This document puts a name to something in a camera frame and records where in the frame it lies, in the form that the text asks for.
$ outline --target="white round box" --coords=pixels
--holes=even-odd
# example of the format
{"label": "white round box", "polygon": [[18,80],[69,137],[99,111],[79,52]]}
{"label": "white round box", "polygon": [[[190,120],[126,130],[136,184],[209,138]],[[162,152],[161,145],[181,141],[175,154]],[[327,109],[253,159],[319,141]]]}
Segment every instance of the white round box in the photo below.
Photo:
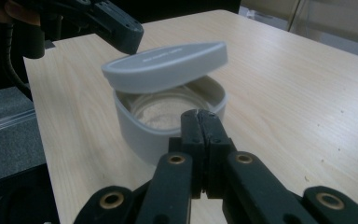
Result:
{"label": "white round box", "polygon": [[170,137],[180,136],[180,116],[207,109],[224,117],[227,95],[206,75],[227,63],[224,42],[151,49],[102,66],[114,89],[121,134],[143,160],[157,164]]}

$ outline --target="light wood grain surface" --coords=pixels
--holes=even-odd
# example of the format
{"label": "light wood grain surface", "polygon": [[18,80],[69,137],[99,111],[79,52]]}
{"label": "light wood grain surface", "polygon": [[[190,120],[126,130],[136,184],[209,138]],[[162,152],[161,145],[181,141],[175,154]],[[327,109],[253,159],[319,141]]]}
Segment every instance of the light wood grain surface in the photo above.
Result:
{"label": "light wood grain surface", "polygon": [[[223,40],[228,65],[211,73],[227,90],[224,126],[292,192],[324,185],[358,202],[358,56],[213,11],[144,24],[140,51]],[[26,60],[62,223],[98,189],[136,189],[155,167],[124,142],[101,65],[125,56],[97,35],[55,42]],[[192,223],[224,223],[221,202],[193,201]]]}

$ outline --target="gray floor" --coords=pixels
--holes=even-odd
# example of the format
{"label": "gray floor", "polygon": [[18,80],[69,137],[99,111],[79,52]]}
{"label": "gray floor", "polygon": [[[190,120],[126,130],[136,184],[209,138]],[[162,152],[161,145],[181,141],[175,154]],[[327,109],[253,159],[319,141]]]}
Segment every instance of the gray floor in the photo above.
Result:
{"label": "gray floor", "polygon": [[[241,8],[240,14],[279,29],[286,26],[286,21],[260,14],[248,14],[248,9],[244,7]],[[322,42],[358,54],[358,43],[332,35],[325,35]],[[0,178],[44,162],[45,155],[33,104],[15,88],[0,90]]]}

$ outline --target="brass screw insert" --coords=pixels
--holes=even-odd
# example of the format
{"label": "brass screw insert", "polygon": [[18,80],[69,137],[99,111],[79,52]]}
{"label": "brass screw insert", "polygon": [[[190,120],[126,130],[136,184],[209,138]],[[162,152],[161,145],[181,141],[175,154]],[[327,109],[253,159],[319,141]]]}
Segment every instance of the brass screw insert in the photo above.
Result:
{"label": "brass screw insert", "polygon": [[100,206],[103,209],[112,209],[119,207],[124,202],[124,195],[119,191],[106,193],[100,200]]}
{"label": "brass screw insert", "polygon": [[168,158],[168,162],[172,164],[180,164],[184,162],[186,159],[183,156],[174,155]]}
{"label": "brass screw insert", "polygon": [[329,193],[318,193],[316,194],[316,199],[322,205],[334,209],[334,210],[341,210],[345,207],[344,202],[342,202],[337,196]]}
{"label": "brass screw insert", "polygon": [[237,155],[235,157],[235,160],[237,162],[240,162],[240,163],[245,163],[245,164],[248,164],[248,163],[252,163],[253,162],[253,159],[251,156],[249,155],[243,155],[243,154],[240,154],[240,155]]}

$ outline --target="container lid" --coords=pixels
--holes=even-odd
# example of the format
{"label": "container lid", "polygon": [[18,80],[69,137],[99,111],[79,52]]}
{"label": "container lid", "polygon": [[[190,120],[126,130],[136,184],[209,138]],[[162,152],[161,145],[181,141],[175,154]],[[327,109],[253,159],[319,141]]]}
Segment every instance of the container lid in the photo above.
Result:
{"label": "container lid", "polygon": [[224,42],[195,43],[151,49],[102,66],[116,91],[165,91],[207,75],[227,63]]}

